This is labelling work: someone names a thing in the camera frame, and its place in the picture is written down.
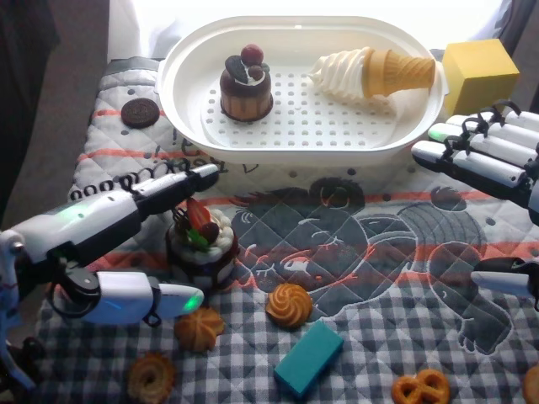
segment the robotic arm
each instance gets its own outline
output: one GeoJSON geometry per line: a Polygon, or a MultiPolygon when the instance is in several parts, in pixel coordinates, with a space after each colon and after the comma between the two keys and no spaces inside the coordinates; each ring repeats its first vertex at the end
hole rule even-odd
{"type": "Polygon", "coordinates": [[[47,300],[61,316],[87,322],[156,327],[163,318],[196,310],[204,294],[194,287],[159,284],[142,272],[90,273],[84,267],[135,236],[149,215],[210,188],[218,176],[217,166],[208,164],[136,185],[123,178],[122,190],[71,202],[0,232],[0,369],[25,388],[35,387],[3,342],[18,322],[19,302],[37,284],[51,282],[47,300]],[[63,298],[55,293],[57,285],[63,298]]]}
{"type": "MultiPolygon", "coordinates": [[[[412,156],[421,166],[444,173],[495,198],[528,209],[539,226],[539,114],[512,110],[503,117],[495,108],[477,115],[452,116],[429,130],[412,156]]],[[[520,258],[490,258],[476,265],[472,280],[480,287],[535,299],[539,311],[539,263],[520,258]]]]}

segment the yellow cube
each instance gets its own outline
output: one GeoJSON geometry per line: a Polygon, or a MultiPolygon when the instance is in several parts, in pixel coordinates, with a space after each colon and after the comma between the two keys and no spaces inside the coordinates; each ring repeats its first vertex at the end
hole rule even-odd
{"type": "Polygon", "coordinates": [[[519,71],[499,40],[449,44],[442,61],[449,94],[449,115],[474,114],[500,98],[509,98],[519,71]]]}

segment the waffle cone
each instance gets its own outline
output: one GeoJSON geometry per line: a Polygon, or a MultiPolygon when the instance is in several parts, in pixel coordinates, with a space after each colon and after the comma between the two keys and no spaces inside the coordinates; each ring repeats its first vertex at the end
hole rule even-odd
{"type": "Polygon", "coordinates": [[[363,94],[389,94],[414,88],[431,88],[435,80],[435,60],[428,57],[400,56],[392,50],[371,50],[362,72],[363,94]]]}

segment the white plastic basket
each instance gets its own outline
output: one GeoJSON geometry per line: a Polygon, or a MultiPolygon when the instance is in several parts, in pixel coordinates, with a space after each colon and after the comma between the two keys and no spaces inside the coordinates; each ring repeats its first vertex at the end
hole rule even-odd
{"type": "Polygon", "coordinates": [[[388,98],[340,103],[307,77],[320,56],[363,46],[432,57],[402,30],[361,17],[237,17],[196,30],[162,62],[157,80],[172,124],[211,156],[236,163],[370,165],[413,143],[435,122],[447,86],[440,63],[434,86],[388,98]],[[264,50],[274,107],[243,124],[220,107],[224,61],[247,43],[264,50]]]}

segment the quilted blanket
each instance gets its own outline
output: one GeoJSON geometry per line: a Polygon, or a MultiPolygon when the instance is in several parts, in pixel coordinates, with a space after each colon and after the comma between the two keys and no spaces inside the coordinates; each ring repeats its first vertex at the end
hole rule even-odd
{"type": "MultiPolygon", "coordinates": [[[[97,326],[60,318],[45,303],[37,336],[47,357],[35,402],[130,402],[130,365],[148,351],[177,369],[166,402],[293,402],[274,367],[322,321],[344,339],[307,402],[392,402],[393,381],[426,368],[451,384],[452,403],[523,403],[525,372],[539,362],[532,302],[479,290],[482,258],[539,255],[527,211],[488,197],[411,159],[382,167],[285,167],[218,162],[193,147],[162,114],[146,129],[122,124],[130,99],[152,98],[157,63],[113,63],[99,84],[72,199],[117,188],[120,175],[159,176],[214,162],[215,187],[196,197],[232,219],[241,251],[222,290],[208,296],[226,323],[207,353],[182,349],[173,322],[159,328],[97,326]],[[282,282],[300,284],[314,310],[297,331],[264,312],[282,282]]],[[[93,263],[92,270],[169,276],[167,213],[93,263]]]]}

